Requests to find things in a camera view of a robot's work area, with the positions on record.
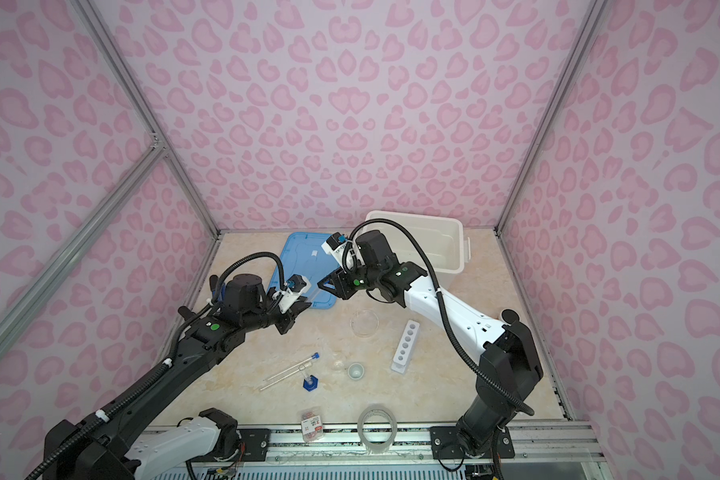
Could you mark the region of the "blue capped test tube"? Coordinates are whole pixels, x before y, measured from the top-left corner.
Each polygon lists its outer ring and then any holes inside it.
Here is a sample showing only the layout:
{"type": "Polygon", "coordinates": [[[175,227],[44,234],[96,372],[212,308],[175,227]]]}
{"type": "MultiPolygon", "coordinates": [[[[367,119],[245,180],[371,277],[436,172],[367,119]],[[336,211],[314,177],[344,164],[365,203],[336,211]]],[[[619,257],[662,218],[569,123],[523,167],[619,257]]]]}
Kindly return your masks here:
{"type": "Polygon", "coordinates": [[[318,352],[315,352],[315,353],[313,353],[312,355],[310,355],[309,357],[307,357],[307,358],[305,358],[305,359],[303,359],[303,360],[300,360],[300,361],[294,363],[293,365],[290,365],[290,366],[286,367],[286,368],[283,369],[283,370],[286,370],[286,369],[289,369],[289,368],[291,368],[291,367],[294,367],[294,366],[297,366],[297,365],[300,365],[300,364],[304,364],[304,363],[307,363],[307,362],[309,362],[309,363],[311,364],[311,366],[312,366],[312,365],[313,365],[317,360],[319,360],[319,359],[320,359],[320,354],[319,354],[318,352]]]}

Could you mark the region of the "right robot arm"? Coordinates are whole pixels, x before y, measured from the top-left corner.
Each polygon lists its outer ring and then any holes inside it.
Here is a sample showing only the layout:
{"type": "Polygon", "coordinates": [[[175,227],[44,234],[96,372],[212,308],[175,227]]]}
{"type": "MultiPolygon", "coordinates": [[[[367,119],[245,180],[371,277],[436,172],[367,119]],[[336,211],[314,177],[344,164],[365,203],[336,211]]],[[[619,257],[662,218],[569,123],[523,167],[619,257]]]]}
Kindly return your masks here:
{"type": "Polygon", "coordinates": [[[534,415],[527,399],[544,373],[530,329],[517,312],[492,318],[452,295],[440,282],[420,245],[417,262],[401,261],[379,230],[332,234],[322,245],[338,264],[318,284],[348,300],[359,291],[377,291],[440,326],[459,358],[475,374],[476,397],[457,421],[456,446],[465,455],[496,456],[503,433],[518,414],[534,415]]]}

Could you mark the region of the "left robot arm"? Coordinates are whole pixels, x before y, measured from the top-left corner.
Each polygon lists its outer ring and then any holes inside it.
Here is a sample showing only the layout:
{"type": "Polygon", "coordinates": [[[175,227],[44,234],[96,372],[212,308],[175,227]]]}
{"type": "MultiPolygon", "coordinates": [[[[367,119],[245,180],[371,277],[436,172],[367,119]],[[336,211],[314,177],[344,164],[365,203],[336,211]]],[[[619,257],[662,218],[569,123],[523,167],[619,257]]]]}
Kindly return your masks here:
{"type": "Polygon", "coordinates": [[[181,338],[167,357],[114,400],[77,424],[62,421],[45,437],[42,462],[31,479],[152,479],[198,458],[239,461],[245,453],[238,422],[208,408],[151,440],[150,423],[195,380],[242,345],[248,333],[275,327],[287,333],[310,307],[310,282],[294,274],[265,289],[257,275],[214,284],[210,304],[185,311],[181,338]]]}

